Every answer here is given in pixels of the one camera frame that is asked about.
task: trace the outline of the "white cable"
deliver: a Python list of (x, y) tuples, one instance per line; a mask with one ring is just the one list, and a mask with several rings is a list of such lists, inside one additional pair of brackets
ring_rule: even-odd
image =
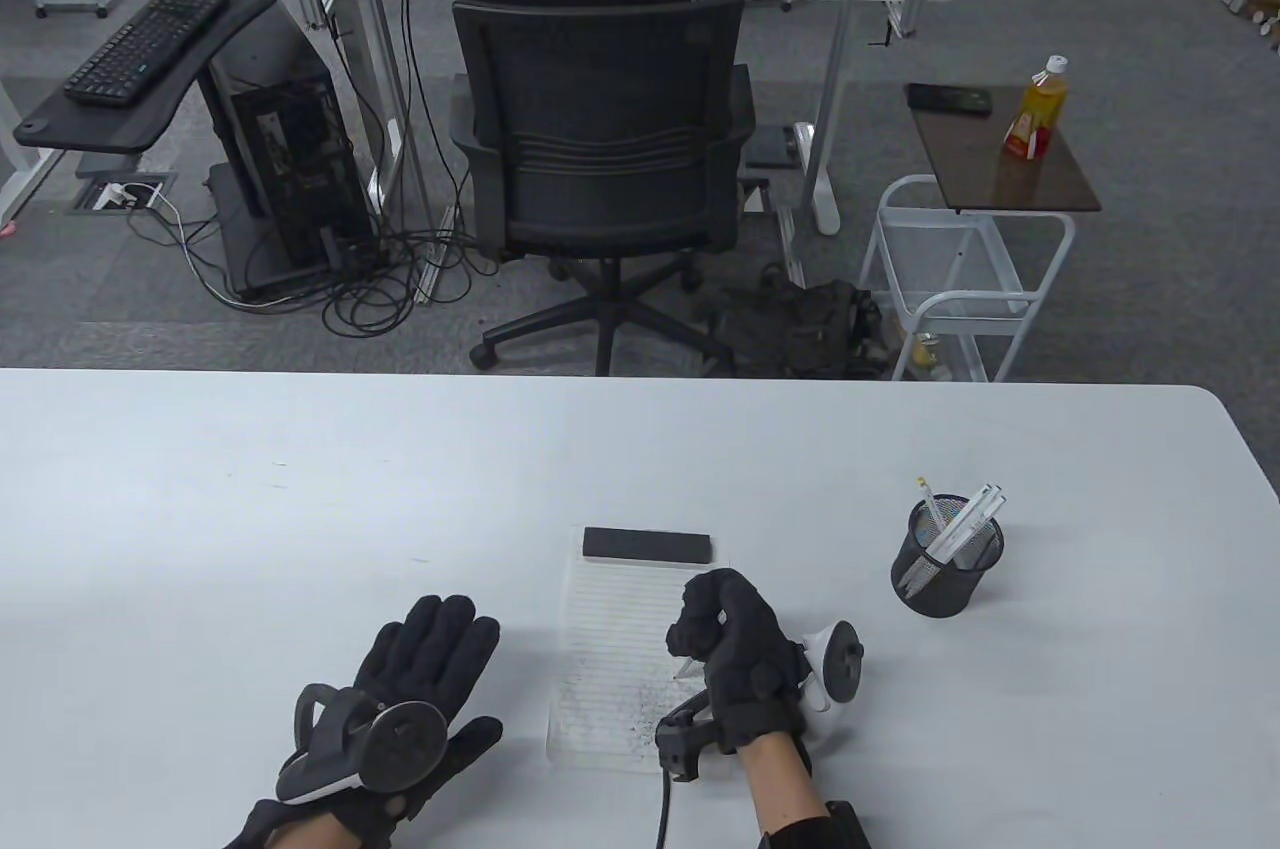
[(173, 213), (174, 222), (178, 224), (178, 245), (182, 246), (182, 254), (187, 257), (187, 268), (191, 269), (192, 277), (196, 277), (200, 280), (200, 284), (205, 287), (205, 291), (219, 302), (230, 306), (230, 309), (260, 311), (262, 309), (274, 309), (274, 306), (284, 305), (285, 302), (297, 302), (303, 298), (303, 296), (285, 296), (284, 298), (275, 298), (270, 302), (241, 302), (237, 298), (224, 296), (221, 292), (211, 287), (209, 280), (205, 277), (201, 277), (200, 270), (196, 268), (196, 260), (191, 257), (191, 250), (187, 248), (187, 230), (182, 224), (182, 213), (178, 213), (178, 206), (170, 204), (169, 197), (160, 191), (159, 186), (151, 186), (147, 182), (129, 182), (125, 184), (137, 186), (138, 190), (150, 190), (152, 193), (159, 196), (160, 201), (169, 206), (169, 213)]

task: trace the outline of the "mesh pencil holder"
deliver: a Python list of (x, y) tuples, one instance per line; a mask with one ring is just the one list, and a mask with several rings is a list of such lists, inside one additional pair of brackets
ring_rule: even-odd
[[(940, 493), (933, 497), (938, 513), (947, 521), (959, 515), (969, 501), (964, 496)], [(942, 565), (929, 558), (925, 549), (938, 537), (928, 506), (915, 503), (906, 519), (906, 538), (893, 560), (890, 580), (893, 592), (908, 608), (922, 616), (946, 619), (969, 606), (969, 597), (978, 588), (983, 574), (1000, 561), (1005, 552), (1005, 537), (995, 519), (974, 533), (955, 557)]]

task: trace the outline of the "black keyboard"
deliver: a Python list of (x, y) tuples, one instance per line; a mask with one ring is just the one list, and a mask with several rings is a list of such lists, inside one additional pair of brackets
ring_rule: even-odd
[(132, 105), (225, 8), (227, 0), (151, 0), (76, 69), (63, 92), (90, 105)]

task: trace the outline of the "hand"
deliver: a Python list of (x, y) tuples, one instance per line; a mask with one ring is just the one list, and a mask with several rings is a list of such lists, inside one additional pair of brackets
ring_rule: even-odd
[(728, 752), (768, 732), (804, 731), (801, 649), (737, 570), (713, 569), (689, 580), (667, 651), (705, 665), (712, 716)]
[[(476, 619), (466, 595), (425, 595), (403, 622), (388, 622), (356, 674), (355, 688), (387, 706), (429, 702), (445, 721), (461, 712), (498, 645), (498, 622)], [(273, 832), (303, 820), (332, 814), (364, 849), (385, 849), (396, 826), (413, 818), (440, 788), (502, 739), (502, 722), (481, 716), (448, 741), (444, 756), (425, 780), (392, 796), (347, 789), (301, 805), (262, 799), (228, 849), (261, 849)]]

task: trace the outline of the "lined paper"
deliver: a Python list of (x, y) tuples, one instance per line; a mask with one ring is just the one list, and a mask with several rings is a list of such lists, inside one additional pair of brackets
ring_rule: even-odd
[(561, 657), (547, 734), (557, 766), (650, 772), (658, 720), (703, 688), (676, 680), (685, 659), (667, 654), (685, 583), (712, 566), (584, 558), (570, 565)]

